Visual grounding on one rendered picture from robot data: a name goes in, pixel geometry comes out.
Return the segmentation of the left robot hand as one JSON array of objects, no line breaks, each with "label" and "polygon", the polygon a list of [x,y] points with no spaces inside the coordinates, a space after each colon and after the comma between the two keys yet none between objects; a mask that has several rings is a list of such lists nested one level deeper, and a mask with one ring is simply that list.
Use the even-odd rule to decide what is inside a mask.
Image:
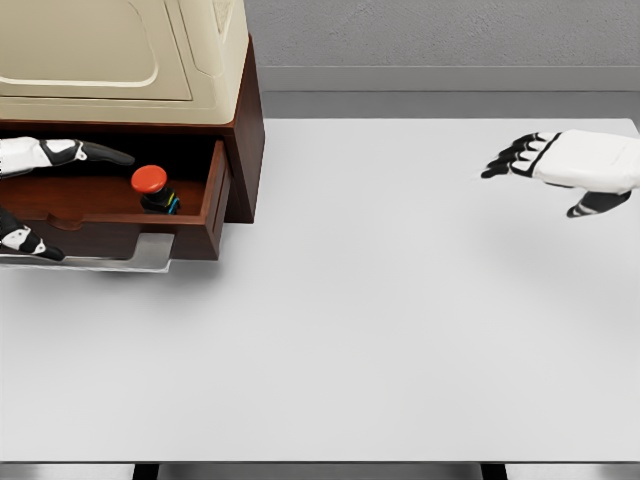
[{"label": "left robot hand", "polygon": [[[77,139],[37,139],[17,137],[0,139],[0,181],[58,167],[76,161],[105,161],[130,166],[133,156],[110,147]],[[0,246],[33,257],[62,261],[65,254],[46,243],[28,225],[0,206]]]}]

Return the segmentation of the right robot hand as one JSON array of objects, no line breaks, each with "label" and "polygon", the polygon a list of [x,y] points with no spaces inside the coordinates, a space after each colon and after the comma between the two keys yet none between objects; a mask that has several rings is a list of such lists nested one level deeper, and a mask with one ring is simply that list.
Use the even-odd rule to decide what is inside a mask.
[{"label": "right robot hand", "polygon": [[640,139],[571,129],[526,134],[498,153],[483,179],[516,175],[561,188],[580,188],[569,218],[606,213],[640,189]]}]

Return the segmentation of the brown drawer with silver handle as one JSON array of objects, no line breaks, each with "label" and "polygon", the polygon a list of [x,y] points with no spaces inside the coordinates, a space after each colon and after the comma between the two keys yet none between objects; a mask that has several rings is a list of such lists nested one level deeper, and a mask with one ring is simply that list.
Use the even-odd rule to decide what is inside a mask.
[{"label": "brown drawer with silver handle", "polygon": [[[106,144],[135,156],[132,166],[74,162],[0,180],[0,206],[61,249],[56,262],[0,247],[1,267],[165,272],[173,260],[215,260],[231,173],[214,137],[114,137]],[[175,213],[147,213],[131,179],[152,165],[159,186],[174,190]]]}]

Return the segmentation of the red button switch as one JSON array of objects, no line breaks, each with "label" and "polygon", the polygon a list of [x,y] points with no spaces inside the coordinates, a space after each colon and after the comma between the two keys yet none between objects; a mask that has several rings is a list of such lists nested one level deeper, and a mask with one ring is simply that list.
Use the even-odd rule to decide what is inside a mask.
[{"label": "red button switch", "polygon": [[130,184],[141,195],[140,204],[145,213],[175,215],[180,208],[180,200],[174,188],[167,185],[166,171],[157,165],[138,168],[132,175]]}]

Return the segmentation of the brown cabinet with cream top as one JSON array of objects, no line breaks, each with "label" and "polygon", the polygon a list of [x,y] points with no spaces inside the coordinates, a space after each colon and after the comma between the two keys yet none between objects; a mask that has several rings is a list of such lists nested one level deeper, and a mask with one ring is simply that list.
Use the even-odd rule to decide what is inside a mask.
[{"label": "brown cabinet with cream top", "polygon": [[224,140],[255,217],[265,131],[244,0],[0,0],[0,128]]}]

